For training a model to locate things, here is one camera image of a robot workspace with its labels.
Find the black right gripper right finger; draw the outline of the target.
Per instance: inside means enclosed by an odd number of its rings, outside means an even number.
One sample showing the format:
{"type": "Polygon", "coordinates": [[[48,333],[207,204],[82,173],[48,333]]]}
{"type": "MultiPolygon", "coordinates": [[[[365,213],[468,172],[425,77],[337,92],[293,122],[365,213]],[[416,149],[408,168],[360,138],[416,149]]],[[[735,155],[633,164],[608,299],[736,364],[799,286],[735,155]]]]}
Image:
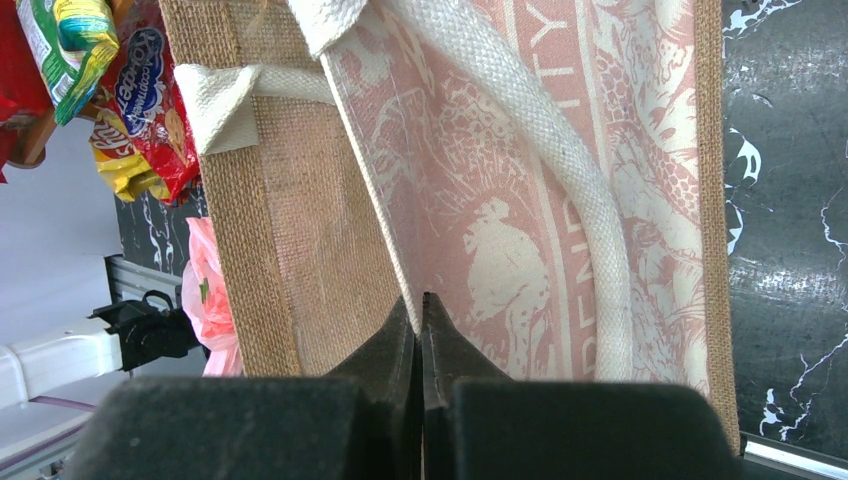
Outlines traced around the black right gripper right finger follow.
{"type": "Polygon", "coordinates": [[[717,414],[673,384],[518,381],[423,297],[428,479],[739,479],[717,414]]]}

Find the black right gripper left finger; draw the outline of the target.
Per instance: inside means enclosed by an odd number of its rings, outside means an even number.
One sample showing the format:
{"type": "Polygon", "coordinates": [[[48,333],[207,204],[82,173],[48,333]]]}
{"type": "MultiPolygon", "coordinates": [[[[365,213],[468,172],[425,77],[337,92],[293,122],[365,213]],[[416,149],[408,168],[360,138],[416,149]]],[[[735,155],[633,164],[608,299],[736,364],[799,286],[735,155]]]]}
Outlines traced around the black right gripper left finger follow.
{"type": "Polygon", "coordinates": [[[72,479],[414,479],[417,345],[403,301],[319,377],[142,377],[84,428],[72,479]]]}

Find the pink plastic grocery bag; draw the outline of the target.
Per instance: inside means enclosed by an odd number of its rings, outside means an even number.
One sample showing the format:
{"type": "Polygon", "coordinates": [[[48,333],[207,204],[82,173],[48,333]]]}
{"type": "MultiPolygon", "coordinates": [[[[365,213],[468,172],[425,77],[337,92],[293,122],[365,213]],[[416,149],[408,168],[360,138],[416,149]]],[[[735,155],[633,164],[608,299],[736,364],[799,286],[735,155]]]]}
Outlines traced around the pink plastic grocery bag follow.
{"type": "Polygon", "coordinates": [[[200,345],[210,351],[206,376],[241,376],[244,365],[211,219],[186,219],[188,262],[183,271],[181,304],[200,345]]]}

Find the brown paper bag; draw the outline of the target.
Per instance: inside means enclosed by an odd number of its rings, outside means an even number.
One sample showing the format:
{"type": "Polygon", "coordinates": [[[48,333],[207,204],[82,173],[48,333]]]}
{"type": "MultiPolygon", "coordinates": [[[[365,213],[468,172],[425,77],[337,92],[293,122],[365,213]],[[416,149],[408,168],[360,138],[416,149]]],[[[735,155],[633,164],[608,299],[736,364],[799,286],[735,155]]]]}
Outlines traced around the brown paper bag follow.
{"type": "Polygon", "coordinates": [[[165,1],[242,370],[425,294],[512,378],[688,386],[740,449],[718,1],[165,1]]]}

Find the red snack bag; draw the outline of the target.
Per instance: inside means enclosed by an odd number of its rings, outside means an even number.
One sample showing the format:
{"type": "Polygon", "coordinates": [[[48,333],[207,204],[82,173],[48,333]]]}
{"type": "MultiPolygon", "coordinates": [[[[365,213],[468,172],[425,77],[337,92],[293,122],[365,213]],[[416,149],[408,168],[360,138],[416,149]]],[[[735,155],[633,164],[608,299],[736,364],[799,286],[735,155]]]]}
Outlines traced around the red snack bag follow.
{"type": "Polygon", "coordinates": [[[30,51],[13,1],[1,3],[1,165],[33,169],[45,159],[44,148],[29,147],[32,129],[52,102],[30,51]]]}

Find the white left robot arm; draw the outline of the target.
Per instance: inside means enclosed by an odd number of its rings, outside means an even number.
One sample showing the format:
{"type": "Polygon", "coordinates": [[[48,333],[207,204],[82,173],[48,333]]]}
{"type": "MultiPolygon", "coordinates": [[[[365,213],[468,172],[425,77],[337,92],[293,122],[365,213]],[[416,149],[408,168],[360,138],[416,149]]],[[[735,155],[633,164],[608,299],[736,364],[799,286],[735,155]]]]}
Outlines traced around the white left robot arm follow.
{"type": "Polygon", "coordinates": [[[72,479],[417,479],[417,342],[403,303],[321,377],[242,376],[233,325],[162,294],[1,349],[1,403],[202,350],[200,378],[137,380],[94,415],[72,479]]]}

